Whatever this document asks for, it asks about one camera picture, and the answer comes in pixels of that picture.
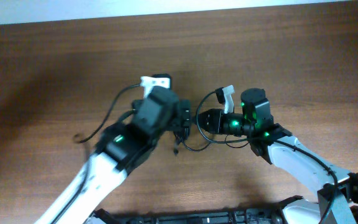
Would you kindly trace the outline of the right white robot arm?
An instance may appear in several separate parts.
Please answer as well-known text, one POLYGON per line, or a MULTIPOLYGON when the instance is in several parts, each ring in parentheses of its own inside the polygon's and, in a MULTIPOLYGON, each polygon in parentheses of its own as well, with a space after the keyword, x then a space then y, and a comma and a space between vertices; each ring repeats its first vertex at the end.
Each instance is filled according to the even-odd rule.
POLYGON ((247 142, 256 156, 292 175, 318 201, 293 196, 269 213, 273 223, 358 223, 358 172, 334 165, 305 147, 289 130, 275 123, 265 90, 241 93, 241 113, 235 113, 231 86, 213 91, 224 109, 201 111, 193 118, 201 135, 234 136, 247 142))

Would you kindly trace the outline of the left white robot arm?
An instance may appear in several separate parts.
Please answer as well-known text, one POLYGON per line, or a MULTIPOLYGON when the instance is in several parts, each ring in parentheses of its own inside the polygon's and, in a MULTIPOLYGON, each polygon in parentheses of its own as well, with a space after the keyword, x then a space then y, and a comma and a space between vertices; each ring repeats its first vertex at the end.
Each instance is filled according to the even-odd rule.
POLYGON ((123 131, 125 126, 123 121, 138 113, 141 102, 141 100, 133 102, 132 110, 125 112, 116 123, 104 130, 93 153, 89 153, 89 145, 85 144, 88 160, 36 224, 86 223, 104 198, 120 186, 133 169, 148 159, 153 148, 138 157, 135 165, 124 167, 126 161, 124 156, 114 158, 109 152, 109 148, 115 143, 123 143, 128 139, 124 135, 113 134, 114 139, 110 140, 109 135, 112 135, 113 131, 123 131))

